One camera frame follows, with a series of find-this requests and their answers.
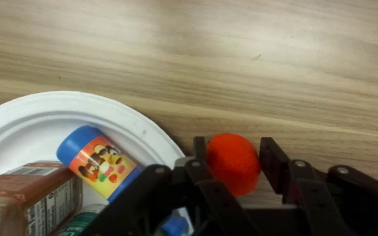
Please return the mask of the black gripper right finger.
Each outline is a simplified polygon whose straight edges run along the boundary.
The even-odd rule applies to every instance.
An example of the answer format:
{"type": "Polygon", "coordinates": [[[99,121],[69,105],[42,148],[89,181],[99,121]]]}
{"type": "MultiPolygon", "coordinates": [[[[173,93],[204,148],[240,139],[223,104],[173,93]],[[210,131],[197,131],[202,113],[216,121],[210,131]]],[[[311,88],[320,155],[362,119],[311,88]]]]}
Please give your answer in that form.
{"type": "Polygon", "coordinates": [[[376,178],[349,165],[317,171],[271,138],[260,140],[258,159],[282,203],[303,214],[309,236],[378,236],[376,178]]]}

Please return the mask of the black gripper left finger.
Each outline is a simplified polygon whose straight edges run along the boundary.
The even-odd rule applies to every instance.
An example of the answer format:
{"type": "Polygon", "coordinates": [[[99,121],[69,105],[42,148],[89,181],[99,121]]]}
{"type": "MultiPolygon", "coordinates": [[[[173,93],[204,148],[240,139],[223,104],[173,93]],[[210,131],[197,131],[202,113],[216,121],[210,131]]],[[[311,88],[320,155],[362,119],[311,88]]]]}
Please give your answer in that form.
{"type": "Polygon", "coordinates": [[[258,236],[239,196],[207,165],[211,138],[197,137],[172,169],[147,167],[80,236],[258,236]]]}

